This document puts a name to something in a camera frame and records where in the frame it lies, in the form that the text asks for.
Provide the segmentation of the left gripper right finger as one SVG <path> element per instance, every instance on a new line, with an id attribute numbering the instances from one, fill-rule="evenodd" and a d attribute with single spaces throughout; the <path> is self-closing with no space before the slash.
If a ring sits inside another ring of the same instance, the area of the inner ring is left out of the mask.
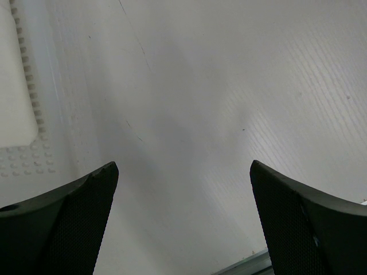
<path id="1" fill-rule="evenodd" d="M 275 274 L 366 274 L 366 206 L 258 160 L 250 179 Z"/>

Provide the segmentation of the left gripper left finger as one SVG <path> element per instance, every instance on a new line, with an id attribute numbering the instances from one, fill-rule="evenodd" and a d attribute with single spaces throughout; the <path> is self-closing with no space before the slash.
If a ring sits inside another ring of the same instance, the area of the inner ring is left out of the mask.
<path id="1" fill-rule="evenodd" d="M 1 208 L 1 274 L 92 274 L 118 177 L 110 162 Z"/>

